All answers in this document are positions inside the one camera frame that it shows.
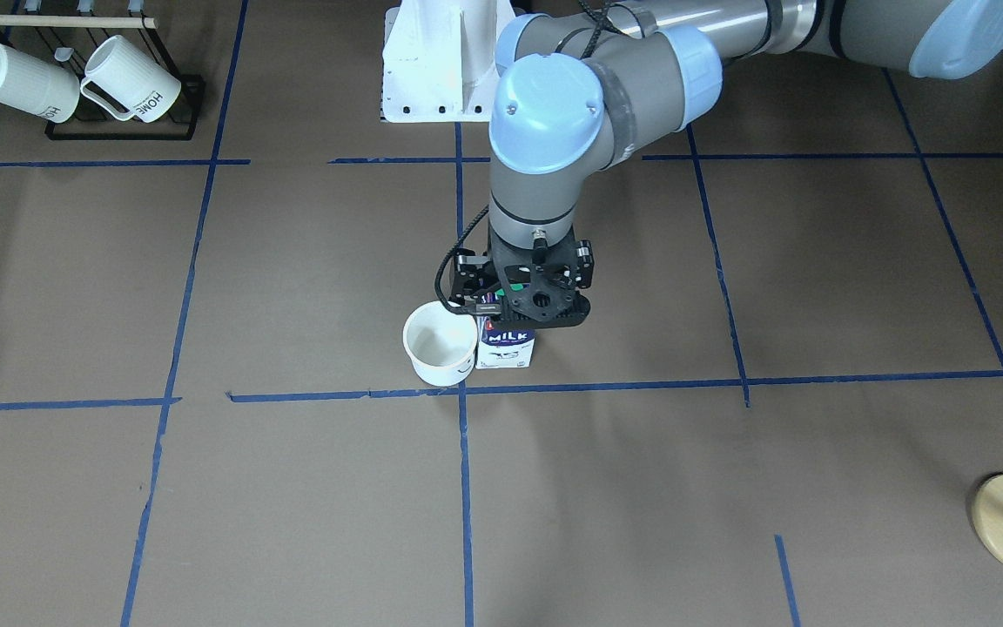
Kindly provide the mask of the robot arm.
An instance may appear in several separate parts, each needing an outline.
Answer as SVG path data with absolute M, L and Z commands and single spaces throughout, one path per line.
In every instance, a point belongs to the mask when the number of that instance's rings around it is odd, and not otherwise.
M 454 243 L 438 301 L 504 332 L 582 324 L 596 266 L 573 227 L 585 179 L 711 110 L 729 64 L 800 49 L 960 79 L 1003 51 L 1003 1 L 617 1 L 517 17 L 496 44 L 487 249 Z

